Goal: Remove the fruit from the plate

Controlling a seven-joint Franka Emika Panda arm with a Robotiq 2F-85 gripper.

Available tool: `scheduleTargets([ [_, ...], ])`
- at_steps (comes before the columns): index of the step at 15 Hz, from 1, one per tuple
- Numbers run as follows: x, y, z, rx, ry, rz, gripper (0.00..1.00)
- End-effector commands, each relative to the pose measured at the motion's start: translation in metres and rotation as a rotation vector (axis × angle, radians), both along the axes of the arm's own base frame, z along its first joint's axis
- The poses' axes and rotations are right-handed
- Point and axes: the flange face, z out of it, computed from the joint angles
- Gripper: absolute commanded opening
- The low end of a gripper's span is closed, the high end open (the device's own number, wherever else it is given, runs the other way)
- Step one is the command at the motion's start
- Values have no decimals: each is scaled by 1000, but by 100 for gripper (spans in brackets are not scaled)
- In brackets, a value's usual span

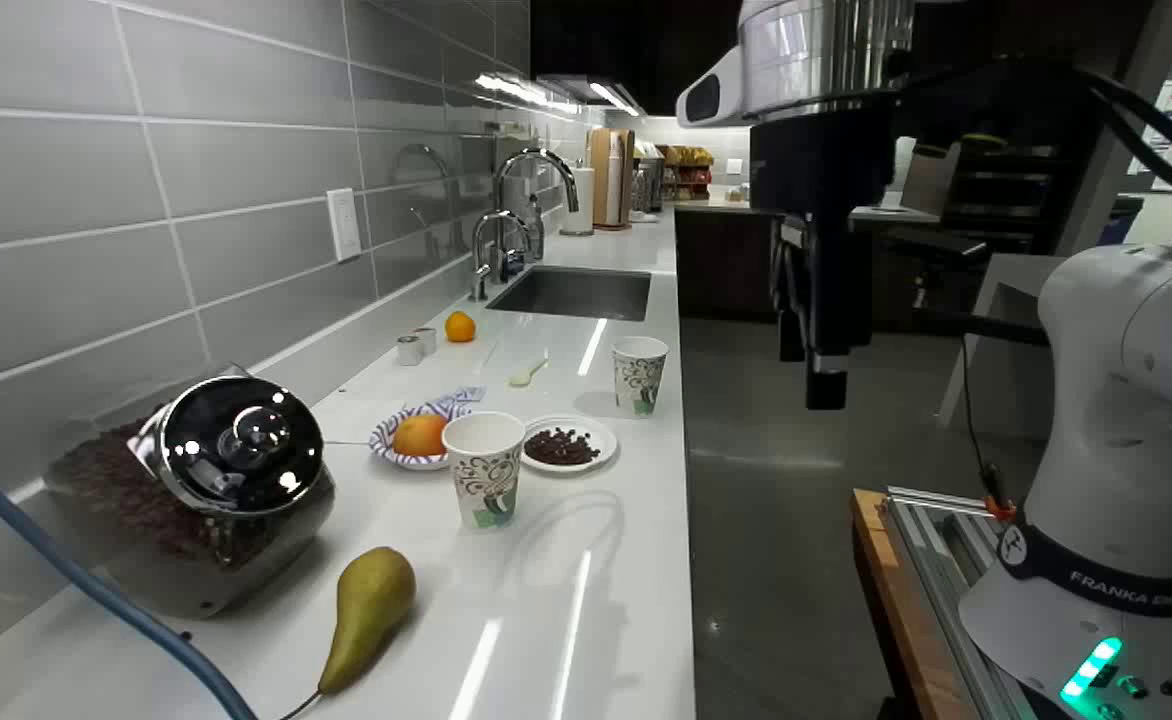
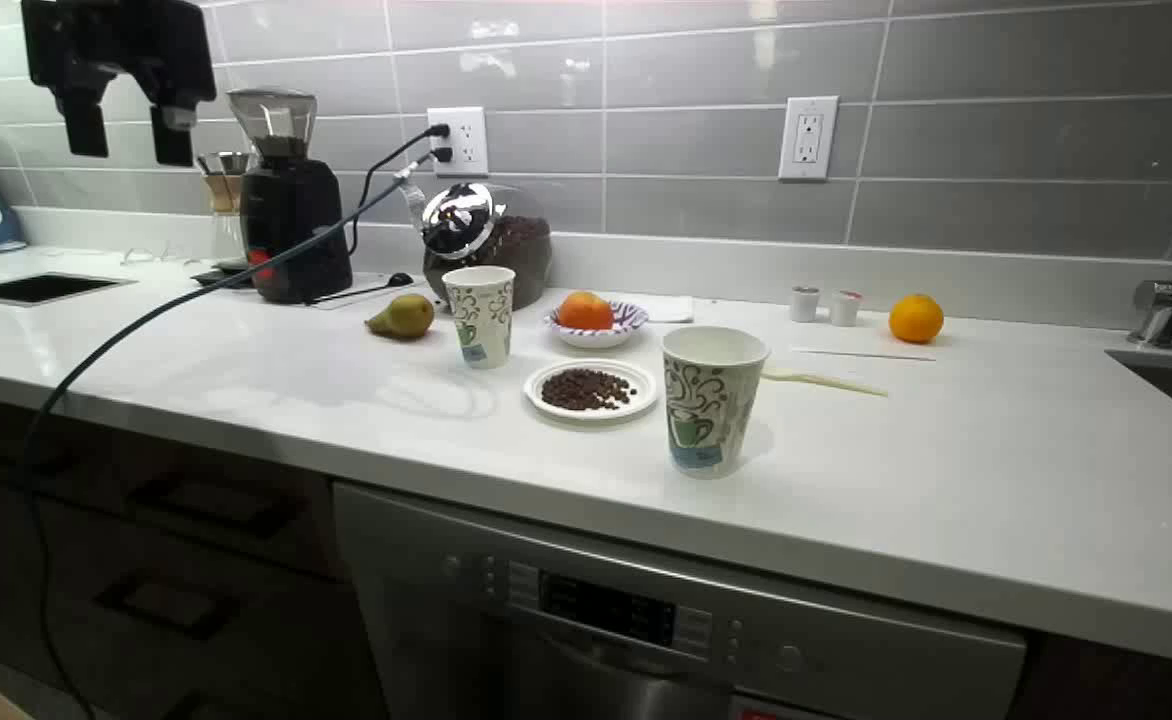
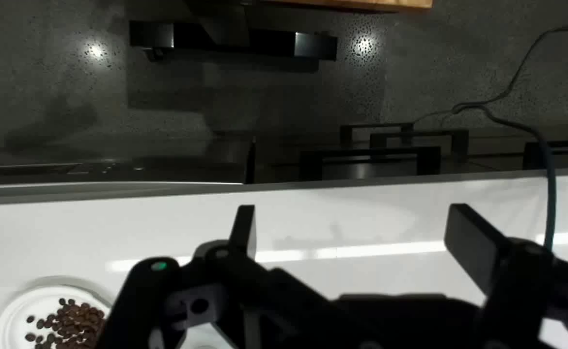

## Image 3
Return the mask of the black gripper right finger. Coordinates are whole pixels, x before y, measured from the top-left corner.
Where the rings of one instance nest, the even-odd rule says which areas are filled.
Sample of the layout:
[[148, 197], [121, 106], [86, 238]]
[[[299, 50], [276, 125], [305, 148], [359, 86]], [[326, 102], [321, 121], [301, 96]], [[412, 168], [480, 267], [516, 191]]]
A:
[[511, 238], [472, 205], [452, 203], [445, 243], [481, 292], [489, 294], [509, 259]]

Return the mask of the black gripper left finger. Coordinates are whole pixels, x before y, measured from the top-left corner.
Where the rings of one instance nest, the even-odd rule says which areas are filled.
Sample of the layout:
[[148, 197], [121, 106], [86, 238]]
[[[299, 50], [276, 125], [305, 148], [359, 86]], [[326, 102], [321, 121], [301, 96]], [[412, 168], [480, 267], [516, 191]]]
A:
[[257, 255], [257, 207], [241, 205], [231, 228], [229, 245], [243, 251], [249, 257]]

